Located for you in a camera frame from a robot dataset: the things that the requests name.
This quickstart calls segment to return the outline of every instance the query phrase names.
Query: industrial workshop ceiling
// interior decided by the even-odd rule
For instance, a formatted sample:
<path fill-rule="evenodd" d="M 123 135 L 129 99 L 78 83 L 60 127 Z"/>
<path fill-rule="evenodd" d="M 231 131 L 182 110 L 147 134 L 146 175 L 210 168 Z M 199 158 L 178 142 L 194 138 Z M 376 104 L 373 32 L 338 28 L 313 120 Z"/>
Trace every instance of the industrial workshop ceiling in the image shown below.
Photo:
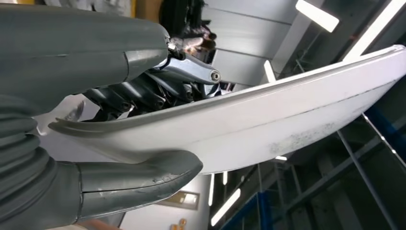
<path fill-rule="evenodd" d="M 245 70 L 238 69 L 232 73 L 250 73 L 251 78 L 261 74 L 265 75 L 263 66 L 264 61 L 268 59 L 272 64 L 276 78 L 282 79 L 341 61 L 360 35 L 365 32 L 366 28 L 371 25 L 371 22 L 390 1 L 308 0 L 307 2 L 339 19 L 339 24 L 332 33 L 299 13 L 295 8 L 296 0 L 261 0 L 255 1 L 253 5 L 244 4 L 244 2 L 243 0 L 207 1 L 210 8 L 206 10 L 206 15 L 212 17 L 213 28 L 216 28 L 216 32 L 221 34 L 218 43 L 219 55 L 221 57 L 226 56 L 225 53 L 250 55 L 251 61 L 243 65 Z M 406 45 L 406 11 L 404 8 L 401 10 L 402 13 L 398 14 L 371 44 L 367 52 L 377 51 L 393 44 Z M 240 23 L 241 21 L 237 19 L 234 21 L 221 19 L 221 16 L 216 16 L 214 13 L 217 11 L 221 11 L 224 15 L 235 14 L 236 18 L 245 17 L 247 22 Z M 258 21 L 258 24 L 250 26 L 248 18 L 251 21 Z M 223 37 L 226 37 L 227 41 L 221 41 L 220 39 Z M 264 83 L 260 82 L 261 79 L 262 76 L 255 80 L 240 81 L 237 79 L 240 81 L 237 83 L 253 86 Z M 358 119 L 341 131 L 354 149 L 367 142 L 367 139 L 373 135 L 370 133 L 371 129 L 364 126 Z M 344 153 L 345 156 L 343 157 L 348 157 L 339 137 L 331 135 L 322 141 L 285 155 L 287 161 L 273 159 L 261 163 L 261 174 L 258 173 L 255 165 L 228 172 L 227 186 L 224 186 L 224 174 L 216 174 L 214 176 L 216 189 L 213 194 L 214 202 L 211 206 L 211 216 L 222 207 L 226 199 L 233 194 L 235 188 L 243 188 L 241 189 L 241 197 L 225 214 L 223 222 L 220 222 L 221 224 L 218 226 L 209 226 L 209 229 L 219 229 L 242 206 L 247 205 L 252 198 L 251 196 L 258 191 L 260 186 L 258 177 L 262 178 L 263 183 L 267 183 L 266 185 L 262 184 L 263 187 L 269 187 L 276 180 L 276 177 L 271 174 L 271 171 L 274 171 L 275 162 L 288 162 L 291 165 L 303 166 L 301 173 L 320 173 L 312 171 L 316 167 L 312 166 L 315 163 L 311 162 L 310 159 L 326 149 Z M 278 187 L 271 186 L 269 191 L 274 191 L 277 196 Z M 258 216 L 250 217 L 247 215 L 244 221 L 258 221 Z"/>

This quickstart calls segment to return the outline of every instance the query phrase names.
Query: ceiling panel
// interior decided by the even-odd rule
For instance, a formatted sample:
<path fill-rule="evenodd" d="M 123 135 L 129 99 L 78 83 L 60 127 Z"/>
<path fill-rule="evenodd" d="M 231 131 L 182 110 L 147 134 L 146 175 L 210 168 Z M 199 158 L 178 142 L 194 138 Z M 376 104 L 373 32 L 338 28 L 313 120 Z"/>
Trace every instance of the ceiling panel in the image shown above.
<path fill-rule="evenodd" d="M 217 50 L 213 67 L 221 73 L 223 81 L 249 86 L 259 85 L 265 74 L 266 59 Z"/>
<path fill-rule="evenodd" d="M 209 27 L 217 34 L 220 49 L 273 58 L 290 26 L 241 14 L 205 8 L 203 19 L 210 19 Z"/>
<path fill-rule="evenodd" d="M 307 0 L 316 7 L 323 5 L 324 0 Z M 307 31 L 311 20 L 306 17 L 304 14 L 300 13 L 295 18 L 292 26 L 289 29 L 289 32 L 286 34 L 284 41 L 280 44 L 278 52 L 273 57 L 271 65 L 273 70 L 276 73 L 276 76 L 279 76 L 279 73 L 283 71 L 286 63 L 289 61 L 290 57 L 296 50 L 297 45 L 302 40 L 303 35 Z"/>
<path fill-rule="evenodd" d="M 292 23 L 297 0 L 205 0 L 210 8 Z"/>

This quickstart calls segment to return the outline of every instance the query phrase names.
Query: fluorescent light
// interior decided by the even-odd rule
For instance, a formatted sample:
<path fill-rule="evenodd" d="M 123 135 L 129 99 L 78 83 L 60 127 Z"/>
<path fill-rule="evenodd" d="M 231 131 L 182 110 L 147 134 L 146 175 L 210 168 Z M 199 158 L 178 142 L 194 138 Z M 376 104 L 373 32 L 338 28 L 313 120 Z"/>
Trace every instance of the fluorescent light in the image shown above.
<path fill-rule="evenodd" d="M 230 209 L 230 207 L 238 200 L 241 195 L 241 190 L 237 189 L 231 197 L 223 204 L 223 206 L 218 210 L 218 212 L 212 218 L 212 226 L 214 226 L 221 217 Z"/>
<path fill-rule="evenodd" d="M 0 3 L 18 4 L 17 0 L 0 0 Z"/>
<path fill-rule="evenodd" d="M 287 160 L 287 157 L 277 156 L 277 157 L 275 157 L 275 159 L 285 161 L 285 160 Z"/>
<path fill-rule="evenodd" d="M 214 192 L 214 173 L 212 173 L 210 178 L 209 206 L 213 204 L 213 192 Z"/>
<path fill-rule="evenodd" d="M 228 180 L 228 172 L 223 172 L 223 184 L 226 185 Z"/>
<path fill-rule="evenodd" d="M 195 204 L 197 201 L 197 195 L 188 193 L 188 194 L 186 194 L 185 198 L 182 198 L 182 199 L 183 199 L 183 203 Z"/>
<path fill-rule="evenodd" d="M 265 61 L 264 68 L 265 68 L 265 74 L 267 75 L 267 78 L 268 78 L 268 82 L 275 82 L 276 77 L 275 77 L 275 74 L 273 73 L 271 63 L 268 60 Z"/>
<path fill-rule="evenodd" d="M 344 60 L 361 56 L 405 3 L 406 0 L 392 0 L 349 51 Z"/>
<path fill-rule="evenodd" d="M 313 22 L 325 28 L 330 33 L 333 32 L 333 30 L 339 23 L 338 18 L 332 16 L 327 12 L 322 11 L 321 9 L 304 0 L 297 1 L 296 9 L 300 11 L 302 14 L 306 15 L 306 17 L 313 20 Z"/>

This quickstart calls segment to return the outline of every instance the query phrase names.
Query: gray robot arm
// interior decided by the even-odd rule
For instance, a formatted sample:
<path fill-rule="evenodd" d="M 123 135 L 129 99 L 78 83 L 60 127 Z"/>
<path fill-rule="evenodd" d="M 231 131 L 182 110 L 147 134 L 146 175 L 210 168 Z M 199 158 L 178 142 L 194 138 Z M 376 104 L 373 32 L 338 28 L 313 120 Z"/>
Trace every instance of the gray robot arm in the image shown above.
<path fill-rule="evenodd" d="M 88 11 L 0 4 L 0 229 L 43 230 L 143 207 L 203 167 L 187 151 L 140 164 L 55 161 L 27 134 L 66 95 L 167 62 L 165 30 Z"/>

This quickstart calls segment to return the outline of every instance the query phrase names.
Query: bolt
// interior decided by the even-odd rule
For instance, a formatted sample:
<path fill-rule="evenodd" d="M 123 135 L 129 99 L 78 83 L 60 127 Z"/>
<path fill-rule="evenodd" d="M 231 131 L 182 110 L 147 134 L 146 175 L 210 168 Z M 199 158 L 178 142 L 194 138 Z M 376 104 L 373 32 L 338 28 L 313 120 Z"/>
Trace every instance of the bolt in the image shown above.
<path fill-rule="evenodd" d="M 121 103 L 121 108 L 122 108 L 124 111 L 128 111 L 128 110 L 131 108 L 131 104 L 128 103 L 128 102 L 123 102 L 123 103 Z"/>
<path fill-rule="evenodd" d="M 212 80 L 213 81 L 218 81 L 218 80 L 220 80 L 220 74 L 218 73 L 218 72 L 212 72 L 212 74 L 211 74 L 211 77 L 212 77 Z"/>
<path fill-rule="evenodd" d="M 160 109 L 164 106 L 164 102 L 163 101 L 157 101 L 157 103 L 155 104 L 155 106 Z"/>
<path fill-rule="evenodd" d="M 193 100 L 193 92 L 192 91 L 187 91 L 186 92 L 186 98 L 188 100 Z"/>

